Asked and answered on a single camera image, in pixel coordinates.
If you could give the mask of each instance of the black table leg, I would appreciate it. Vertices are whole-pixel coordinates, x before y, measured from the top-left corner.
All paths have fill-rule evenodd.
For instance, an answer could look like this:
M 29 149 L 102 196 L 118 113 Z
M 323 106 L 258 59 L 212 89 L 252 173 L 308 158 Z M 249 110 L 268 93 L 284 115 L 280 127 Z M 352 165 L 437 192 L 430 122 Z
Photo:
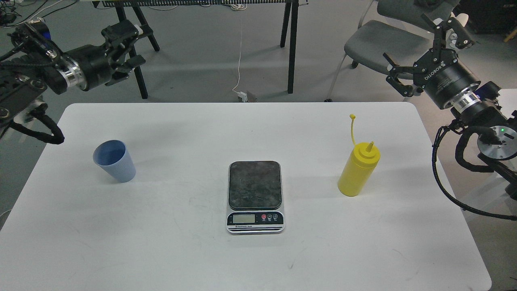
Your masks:
M 126 20 L 126 13 L 124 12 L 124 7 L 115 7 L 115 10 L 117 11 L 118 20 Z M 131 47 L 131 50 L 129 51 L 129 57 L 136 56 L 136 51 L 134 49 L 134 46 Z M 142 75 L 142 70 L 140 67 L 136 67 L 134 69 L 134 75 L 136 77 L 136 82 L 138 83 L 138 88 L 140 89 L 140 95 L 142 96 L 142 99 L 147 99 L 147 88 L 145 87 L 145 81 L 144 76 Z
M 134 13 L 136 14 L 136 17 L 138 17 L 138 21 L 140 21 L 140 24 L 147 25 L 147 20 L 145 19 L 140 6 L 133 6 L 133 10 L 134 10 Z M 151 45 L 153 46 L 153 49 L 155 50 L 155 52 L 160 51 L 160 46 L 156 42 L 155 35 L 151 34 L 148 36 L 148 38 L 151 41 Z
M 291 13 L 291 2 L 285 3 L 284 22 L 282 23 L 282 37 L 280 38 L 280 47 L 285 47 L 285 39 L 287 37 L 287 26 L 289 25 L 289 14 Z
M 298 30 L 299 0 L 293 0 L 291 15 L 291 43 L 289 47 L 289 77 L 287 81 L 287 93 L 292 94 L 294 88 L 294 60 L 296 56 L 296 32 Z

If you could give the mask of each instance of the gray chair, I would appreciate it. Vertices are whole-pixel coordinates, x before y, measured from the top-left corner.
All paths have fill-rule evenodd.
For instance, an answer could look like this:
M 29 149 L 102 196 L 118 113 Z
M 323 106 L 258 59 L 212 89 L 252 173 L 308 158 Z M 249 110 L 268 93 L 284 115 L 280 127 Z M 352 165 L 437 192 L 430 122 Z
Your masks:
M 370 0 L 368 3 L 367 9 L 359 21 L 357 31 L 346 42 L 343 61 L 349 56 L 353 60 L 351 68 L 362 64 L 387 75 L 389 64 L 383 57 L 383 53 L 388 53 L 399 65 L 411 65 L 432 47 L 432 40 L 376 20 L 370 20 L 363 25 L 364 18 L 373 1 Z M 378 0 L 377 13 L 410 23 L 426 31 L 433 31 L 421 15 L 425 13 L 432 20 L 437 18 L 446 20 L 459 2 L 460 0 L 445 0 L 438 6 L 430 8 L 416 5 L 414 0 Z M 329 96 L 342 65 L 343 62 L 338 66 L 328 93 Z M 399 78 L 412 79 L 412 76 L 402 74 Z

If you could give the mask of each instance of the white table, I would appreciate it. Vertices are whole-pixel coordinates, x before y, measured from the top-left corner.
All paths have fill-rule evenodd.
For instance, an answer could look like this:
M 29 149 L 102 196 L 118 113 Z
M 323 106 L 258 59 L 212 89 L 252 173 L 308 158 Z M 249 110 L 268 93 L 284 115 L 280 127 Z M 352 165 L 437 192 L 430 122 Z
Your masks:
M 357 197 L 337 188 L 350 113 L 382 154 Z M 0 232 L 4 291 L 491 286 L 411 104 L 75 104 L 59 125 Z M 109 139 L 133 157 L 128 183 L 92 161 Z M 225 228 L 229 165 L 252 160 L 281 165 L 280 234 Z

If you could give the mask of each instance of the bottle nozzle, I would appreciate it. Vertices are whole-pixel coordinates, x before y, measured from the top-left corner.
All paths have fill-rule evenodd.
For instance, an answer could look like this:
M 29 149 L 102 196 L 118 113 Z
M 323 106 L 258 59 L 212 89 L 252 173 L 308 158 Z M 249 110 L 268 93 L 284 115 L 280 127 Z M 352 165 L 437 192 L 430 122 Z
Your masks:
M 368 146 L 366 147 L 366 151 L 367 151 L 367 152 L 371 152 L 371 151 L 372 151 L 372 148 L 373 148 L 373 142 L 370 142 L 370 143 L 368 144 Z

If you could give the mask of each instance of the yellow cap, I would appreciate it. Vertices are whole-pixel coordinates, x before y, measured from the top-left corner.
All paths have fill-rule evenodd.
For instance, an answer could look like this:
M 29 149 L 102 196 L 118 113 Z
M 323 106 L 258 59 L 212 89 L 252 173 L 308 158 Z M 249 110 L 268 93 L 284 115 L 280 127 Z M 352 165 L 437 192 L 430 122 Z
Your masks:
M 373 142 L 358 143 L 352 153 L 354 163 L 364 169 L 374 168 L 381 158 L 381 152 Z

